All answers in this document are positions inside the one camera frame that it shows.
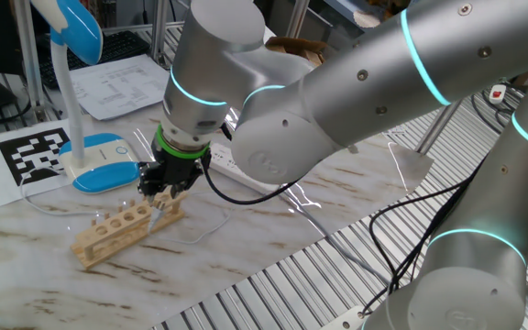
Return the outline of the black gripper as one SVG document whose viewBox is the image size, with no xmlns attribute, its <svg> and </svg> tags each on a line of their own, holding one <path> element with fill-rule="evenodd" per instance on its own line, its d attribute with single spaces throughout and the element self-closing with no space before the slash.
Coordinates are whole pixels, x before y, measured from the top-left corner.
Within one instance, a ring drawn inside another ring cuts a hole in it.
<svg viewBox="0 0 528 330">
<path fill-rule="evenodd" d="M 210 149 L 199 152 L 197 155 L 183 153 L 175 156 L 166 149 L 154 150 L 153 156 L 159 165 L 144 165 L 140 168 L 138 191 L 153 204 L 157 193 L 164 192 L 172 199 L 181 193 L 189 191 L 197 179 L 204 173 L 201 169 Z M 184 177 L 163 183 L 163 177 Z"/>
</svg>

